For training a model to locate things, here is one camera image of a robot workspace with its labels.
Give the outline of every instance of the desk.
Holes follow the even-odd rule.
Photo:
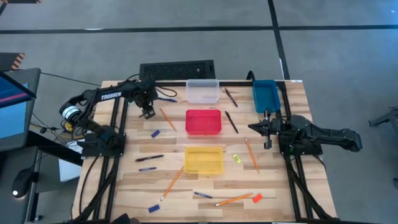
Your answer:
[[[117,81],[103,82],[103,87],[116,85]],[[302,82],[286,81],[292,114],[300,114],[312,120],[310,108]],[[125,132],[127,143],[123,157],[120,159],[117,184],[114,196],[111,219],[123,213],[141,222],[271,222],[294,221],[294,210],[290,196],[285,162],[279,154],[275,136],[273,147],[264,149],[264,137],[248,128],[248,124],[258,123],[264,119],[257,114],[251,86],[231,86],[228,90],[237,101],[236,108],[222,89],[221,98],[215,105],[190,104],[185,97],[185,87],[169,87],[178,92],[178,103],[155,101],[156,116],[145,120],[139,118],[141,109],[129,105]],[[109,124],[113,100],[99,103],[94,120],[99,124]],[[119,104],[120,120],[122,103]],[[168,114],[177,128],[175,132],[159,111],[159,106]],[[185,112],[187,109],[220,109],[222,111],[222,131],[217,136],[188,136],[185,132]],[[236,134],[224,111],[228,111],[239,134]],[[156,129],[160,134],[152,139]],[[260,168],[258,174],[254,168],[244,138],[248,138],[254,156]],[[160,202],[164,190],[168,187],[177,171],[184,163],[186,146],[220,146],[224,149],[223,175],[195,175],[183,173],[176,181],[171,192]],[[134,160],[164,154],[163,158],[136,163]],[[235,163],[232,155],[237,154],[243,164]],[[327,213],[335,216],[326,172],[313,156],[302,156],[303,168],[309,191]],[[77,188],[73,206],[73,216],[78,215],[78,204],[83,179],[93,158],[86,159]],[[101,173],[102,158],[98,159],[88,176],[83,194],[83,208],[94,196]],[[157,170],[138,172],[138,168],[157,167]],[[202,192],[214,197],[207,199],[197,197],[193,191]],[[252,192],[261,193],[264,199],[255,204],[251,198],[245,198],[229,205],[215,207],[216,202],[226,198]],[[104,195],[100,218],[104,217]],[[303,198],[298,190],[301,214],[305,217]],[[160,205],[160,210],[149,213],[148,208]]]

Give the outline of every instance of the blue bin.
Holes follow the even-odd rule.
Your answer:
[[[263,113],[266,109],[274,113],[280,109],[278,89],[274,80],[254,80],[253,96],[257,113]]]

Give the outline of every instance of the computer mouse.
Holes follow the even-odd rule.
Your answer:
[[[30,188],[33,180],[32,169],[23,169],[19,171],[12,183],[12,195],[15,198],[23,197]]]

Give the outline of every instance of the plastic container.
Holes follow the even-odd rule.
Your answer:
[[[223,148],[185,148],[184,171],[188,174],[222,174],[224,172]]]
[[[221,131],[220,110],[187,110],[185,130],[188,134],[218,134]]]
[[[220,99],[218,80],[187,80],[185,89],[189,103],[217,103]]]
[[[264,113],[266,109],[273,113],[280,109],[278,89],[274,80],[254,80],[253,96],[257,113]]]

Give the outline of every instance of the orange eraser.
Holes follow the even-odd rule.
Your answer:
[[[262,199],[262,195],[261,194],[257,194],[254,198],[253,198],[253,202],[257,203],[258,201],[260,201]]]

